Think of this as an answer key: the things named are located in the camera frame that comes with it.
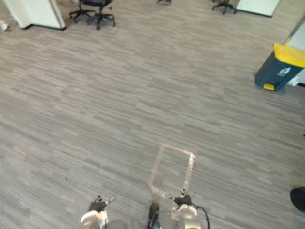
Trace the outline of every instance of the black object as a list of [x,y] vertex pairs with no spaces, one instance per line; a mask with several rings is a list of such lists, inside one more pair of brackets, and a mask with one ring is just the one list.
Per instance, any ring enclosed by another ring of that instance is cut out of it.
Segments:
[[107,207],[107,204],[105,201],[102,201],[102,198],[100,195],[98,195],[95,200],[90,204],[88,211],[104,211]]
[[159,205],[152,203],[148,214],[148,229],[160,228],[159,225]]
[[207,229],[210,229],[210,218],[209,218],[209,215],[208,213],[206,212],[206,210],[204,209],[204,207],[201,207],[201,206],[197,206],[195,204],[192,204],[196,209],[200,209],[202,210],[204,213],[205,213],[205,220],[206,220],[206,223],[208,224],[208,228]]
[[65,29],[67,28],[66,26],[63,27],[63,28],[54,28],[54,27],[50,27],[50,26],[30,24],[30,25],[28,25],[28,26],[26,26],[26,27],[23,27],[23,28],[21,28],[21,29],[22,29],[22,30],[27,30],[27,29],[29,29],[29,28],[32,27],[32,26],[38,26],[38,27],[43,27],[43,28],[48,28],[48,29],[53,29],[53,30],[60,30],[60,31],[63,31],[63,30],[65,30]]
[[290,199],[297,209],[305,212],[305,186],[293,189],[290,192]]
[[272,85],[273,89],[269,90],[278,91],[303,69],[302,67],[286,63],[283,59],[279,59],[279,57],[276,56],[274,48],[274,51],[255,75],[255,84],[257,86],[266,88],[266,85]]
[[94,17],[90,17],[87,19],[87,24],[89,25],[91,22],[93,22],[94,20],[97,20],[97,26],[96,29],[99,30],[100,29],[100,22],[103,19],[107,19],[109,21],[112,21],[112,25],[115,26],[115,18],[113,14],[103,14],[102,13],[102,9],[109,5],[110,3],[112,3],[113,0],[83,0],[82,3],[84,5],[88,5],[88,6],[98,6],[99,7],[99,13],[95,13]]
[[76,11],[73,11],[73,12],[71,12],[71,13],[69,13],[70,18],[73,19],[74,23],[77,23],[77,20],[76,20],[76,19],[77,19],[79,16],[81,16],[81,15],[86,15],[87,17],[91,18],[91,16],[90,16],[88,13],[90,13],[90,12],[95,12],[95,10],[84,10],[84,9],[81,7],[82,3],[83,3],[83,0],[79,0],[78,6],[79,6],[80,9],[79,9],[79,10],[76,10]]
[[185,195],[183,197],[175,197],[174,202],[178,206],[181,206],[182,204],[192,205],[192,200],[191,200],[190,195]]
[[234,13],[237,13],[237,9],[236,9],[232,4],[230,4],[229,1],[230,1],[230,0],[223,0],[223,1],[220,2],[219,4],[213,6],[213,7],[212,7],[212,10],[214,10],[215,8],[224,6],[223,14],[226,13],[228,7],[229,7],[231,10],[234,10]]
[[158,0],[158,3],[171,4],[172,0]]

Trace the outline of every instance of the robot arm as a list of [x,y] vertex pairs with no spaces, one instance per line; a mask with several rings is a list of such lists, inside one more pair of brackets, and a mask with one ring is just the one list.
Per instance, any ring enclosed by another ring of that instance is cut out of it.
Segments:
[[102,202],[100,196],[90,204],[88,212],[81,218],[80,229],[103,229],[107,228],[108,216],[106,206],[114,199]]

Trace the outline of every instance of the office chair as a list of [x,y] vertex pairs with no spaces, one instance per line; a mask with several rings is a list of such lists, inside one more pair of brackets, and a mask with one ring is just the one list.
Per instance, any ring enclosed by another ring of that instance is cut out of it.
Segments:
[[82,0],[79,0],[79,4],[78,4],[78,6],[79,6],[79,10],[77,10],[77,11],[73,11],[73,12],[71,12],[71,13],[69,13],[69,15],[70,15],[70,18],[71,19],[73,19],[73,21],[74,21],[74,23],[77,23],[77,18],[79,17],[79,16],[81,16],[81,15],[86,15],[87,17],[91,17],[88,13],[90,13],[90,12],[95,12],[95,10],[84,10],[82,7],[81,7],[81,5],[82,5]]
[[229,7],[230,9],[234,10],[234,13],[237,13],[237,9],[229,3],[230,0],[223,0],[222,2],[220,2],[219,4],[215,5],[212,7],[212,10],[214,10],[217,7],[221,7],[224,6],[224,11],[223,14],[225,14],[225,12],[227,11],[227,8]]
[[87,24],[89,25],[91,22],[93,22],[94,20],[97,20],[97,26],[96,29],[99,30],[100,29],[100,22],[103,19],[107,19],[109,21],[112,21],[112,25],[115,26],[115,18],[113,14],[103,14],[102,13],[102,9],[109,5],[110,3],[112,3],[113,0],[83,0],[82,3],[84,5],[88,5],[88,6],[98,6],[99,7],[99,13],[95,13],[94,17],[90,17],[87,19]]

